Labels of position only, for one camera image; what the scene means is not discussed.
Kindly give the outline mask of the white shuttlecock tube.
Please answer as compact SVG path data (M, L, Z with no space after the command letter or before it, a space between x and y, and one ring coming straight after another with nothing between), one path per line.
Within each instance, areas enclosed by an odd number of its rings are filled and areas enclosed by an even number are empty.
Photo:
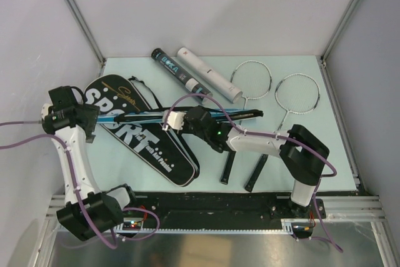
M230 102L237 103L243 95L243 92L238 87L188 48L181 48L177 52L177 57Z

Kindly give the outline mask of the blue racket bag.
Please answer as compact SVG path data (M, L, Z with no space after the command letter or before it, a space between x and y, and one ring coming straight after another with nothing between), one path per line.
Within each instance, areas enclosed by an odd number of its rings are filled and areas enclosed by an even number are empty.
M211 114L211 117L216 121L228 121L225 114L220 109L209 109L208 111ZM100 115L97 119L97 124L156 124L163 123L165 121L165 114L168 111L146 111L142 113L126 113L126 114L106 114ZM184 116L186 115L186 111L177 111L176 113L170 113L168 115L168 120L172 120L172 118L178 118L178 121L183 121ZM227 115L233 121L240 121L245 119L253 119L258 117L263 117L264 113L258 109L227 109Z

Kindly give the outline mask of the black shuttlecock tube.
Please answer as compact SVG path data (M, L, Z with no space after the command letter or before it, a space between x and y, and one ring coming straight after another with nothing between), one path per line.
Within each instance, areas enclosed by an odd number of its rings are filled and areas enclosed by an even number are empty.
M155 62L171 73L172 76L184 86L187 92L210 97L213 95L203 83L200 83L191 73L166 54L161 48L154 49L151 53L151 57Z

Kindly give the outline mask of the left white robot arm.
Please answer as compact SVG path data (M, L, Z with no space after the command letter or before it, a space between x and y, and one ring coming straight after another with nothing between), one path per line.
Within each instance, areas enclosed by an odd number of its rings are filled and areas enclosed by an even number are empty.
M51 103L41 111L42 128L51 136L64 179L65 206L57 211L59 223L77 239L87 241L114 228L138 211L138 200L127 184L101 191L87 154L94 141L98 106L79 102L75 86L49 91Z

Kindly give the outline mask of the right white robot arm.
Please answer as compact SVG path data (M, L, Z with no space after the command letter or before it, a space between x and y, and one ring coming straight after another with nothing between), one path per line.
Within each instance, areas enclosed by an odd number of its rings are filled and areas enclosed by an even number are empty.
M311 210L311 200L325 165L329 148L307 128L295 124L286 132L252 132L233 122L222 111L225 122L217 121L208 109L196 106L177 113L174 126L193 134L215 151L250 151L281 159L294 179L289 210L293 216L304 217Z

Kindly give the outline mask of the black racket bag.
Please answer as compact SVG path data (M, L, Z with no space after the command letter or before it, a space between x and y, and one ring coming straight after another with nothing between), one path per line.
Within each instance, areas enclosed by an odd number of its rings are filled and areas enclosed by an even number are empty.
M101 76L84 90L86 103L101 115L143 113L154 109L133 81L117 74ZM163 131L162 125L109 123L101 125L152 169L177 186L187 186L200 174L199 162L185 140Z

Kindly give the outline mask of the white racket left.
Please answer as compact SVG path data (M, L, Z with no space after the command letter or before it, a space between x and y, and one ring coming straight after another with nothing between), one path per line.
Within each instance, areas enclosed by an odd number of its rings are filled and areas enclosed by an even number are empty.
M255 60L242 62L231 75L231 82L242 90L243 109L249 101L265 97L271 89L272 80L268 66Z

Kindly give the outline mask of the white black racket right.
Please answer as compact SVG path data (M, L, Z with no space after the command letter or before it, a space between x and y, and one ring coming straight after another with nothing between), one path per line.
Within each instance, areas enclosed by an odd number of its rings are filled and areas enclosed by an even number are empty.
M277 105L285 112L276 128L276 132L279 132L289 114L307 114L316 108L320 100L320 89L312 77L294 73L278 83L274 98Z

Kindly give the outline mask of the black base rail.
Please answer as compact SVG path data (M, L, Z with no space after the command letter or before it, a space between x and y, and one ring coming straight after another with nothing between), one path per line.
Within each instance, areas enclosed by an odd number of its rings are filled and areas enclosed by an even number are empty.
M133 205L155 213L161 224L173 227L238 226L245 228L262 224L277 224L284 219L308 220L326 218L323 200L317 205L296 207L288 193L196 193L149 192L135 193Z

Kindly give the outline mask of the left aluminium frame post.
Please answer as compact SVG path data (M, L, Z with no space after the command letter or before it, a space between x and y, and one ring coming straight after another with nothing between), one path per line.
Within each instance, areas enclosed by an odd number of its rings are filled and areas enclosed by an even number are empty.
M89 47L91 48L91 51L95 55L97 61L99 62L100 65L103 65L104 62L106 61L106 58L102 54L95 38L90 30L90 27L88 23L86 22L83 13L81 12L78 2L76 0L64 0L68 9L70 10L74 20L76 21L76 24L78 28L81 30L83 36L85 37L87 43L89 44Z

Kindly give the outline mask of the aluminium frame post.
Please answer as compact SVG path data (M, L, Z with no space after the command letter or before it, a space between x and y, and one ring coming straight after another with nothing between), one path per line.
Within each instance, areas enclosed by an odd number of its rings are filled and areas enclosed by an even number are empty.
M90 27L88 23L86 22L83 13L81 12L78 2L76 0L64 0L68 9L70 10L74 20L76 21L76 24L78 28L81 30L83 36L85 37L87 43L89 44L89 47L91 48L91 51L95 55L97 61L99 62L100 65L103 65L104 62L106 61L106 58L102 54L95 38L90 30Z
M339 19L337 26L334 29L332 36L329 38L322 54L320 55L320 60L324 67L327 64L327 60L332 53L335 45L339 42L341 36L351 22L351 19L353 18L353 15L355 14L361 2L362 0L349 0L341 18Z

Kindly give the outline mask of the right aluminium frame post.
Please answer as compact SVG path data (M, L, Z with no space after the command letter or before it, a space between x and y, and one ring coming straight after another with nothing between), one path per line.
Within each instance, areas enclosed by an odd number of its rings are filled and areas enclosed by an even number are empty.
M320 60L324 67L327 64L327 60L332 53L335 45L339 42L341 36L351 22L351 19L353 18L353 15L355 14L361 2L362 0L349 0L341 18L339 19L337 26L334 29L332 36L329 38L322 54L320 55Z

